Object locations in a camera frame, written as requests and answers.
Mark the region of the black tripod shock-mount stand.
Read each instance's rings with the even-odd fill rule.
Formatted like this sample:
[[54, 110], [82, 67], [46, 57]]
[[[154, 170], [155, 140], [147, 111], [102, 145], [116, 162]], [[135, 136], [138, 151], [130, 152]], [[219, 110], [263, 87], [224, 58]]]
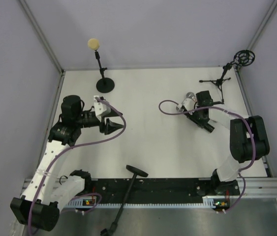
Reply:
[[230, 80], [231, 78], [225, 78], [227, 72], [232, 68], [235, 71], [239, 71], [242, 67], [247, 67], [253, 64], [255, 61], [255, 53], [251, 50], [240, 50], [238, 51], [232, 61], [228, 62], [225, 66], [222, 67], [223, 72], [220, 78], [216, 80], [199, 80], [200, 83], [212, 83], [215, 85], [218, 90], [221, 92], [221, 101], [219, 104], [224, 104], [223, 88], [222, 85], [225, 81]]

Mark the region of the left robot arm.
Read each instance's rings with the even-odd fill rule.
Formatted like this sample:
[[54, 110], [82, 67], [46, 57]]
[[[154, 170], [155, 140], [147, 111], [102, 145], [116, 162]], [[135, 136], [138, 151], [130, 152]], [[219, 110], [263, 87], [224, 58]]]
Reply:
[[96, 207], [102, 197], [93, 192], [91, 175], [74, 169], [66, 181], [54, 188], [60, 170], [69, 151], [78, 148], [76, 143], [83, 128], [98, 127], [100, 133], [109, 135], [117, 130], [123, 133], [126, 123], [112, 122], [112, 117], [123, 114], [102, 96], [93, 97], [93, 106], [84, 110], [84, 101], [77, 95], [66, 96], [61, 104], [61, 114], [51, 128], [43, 157], [29, 185], [19, 198], [14, 197], [10, 208], [20, 224], [26, 225], [28, 234], [38, 230], [51, 231], [59, 220], [60, 213], [69, 202], [84, 196], [92, 199]]

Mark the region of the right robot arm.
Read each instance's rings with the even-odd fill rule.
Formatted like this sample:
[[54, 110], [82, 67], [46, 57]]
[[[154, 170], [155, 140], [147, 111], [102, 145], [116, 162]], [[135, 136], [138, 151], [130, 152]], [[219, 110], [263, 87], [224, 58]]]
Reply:
[[198, 127], [212, 133], [210, 121], [218, 122], [229, 130], [230, 155], [216, 168], [210, 178], [208, 193], [224, 194], [234, 184], [242, 170], [269, 154], [270, 145], [261, 116], [236, 116], [222, 102], [214, 102], [209, 91], [189, 92], [182, 102], [182, 110], [194, 112], [185, 116]]

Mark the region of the glitter rhinestone microphone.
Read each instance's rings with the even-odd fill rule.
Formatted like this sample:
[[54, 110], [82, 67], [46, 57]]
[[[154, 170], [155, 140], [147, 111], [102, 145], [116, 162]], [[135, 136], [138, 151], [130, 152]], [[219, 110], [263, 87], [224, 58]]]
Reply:
[[191, 99], [194, 103], [197, 102], [197, 97], [193, 92], [188, 92], [185, 97]]

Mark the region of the grey microphone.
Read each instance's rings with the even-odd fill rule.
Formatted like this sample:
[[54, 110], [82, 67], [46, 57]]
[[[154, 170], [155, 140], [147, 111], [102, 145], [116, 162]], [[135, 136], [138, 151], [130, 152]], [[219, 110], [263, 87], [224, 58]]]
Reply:
[[[197, 102], [194, 104], [193, 108], [197, 108]], [[187, 109], [184, 105], [180, 104], [176, 106], [176, 110], [181, 113], [190, 109]], [[190, 121], [195, 123], [198, 127], [205, 129], [209, 133], [212, 133], [215, 129], [212, 125], [209, 124], [210, 119], [208, 116], [208, 111], [197, 111], [193, 113], [184, 114], [184, 116], [186, 116]]]

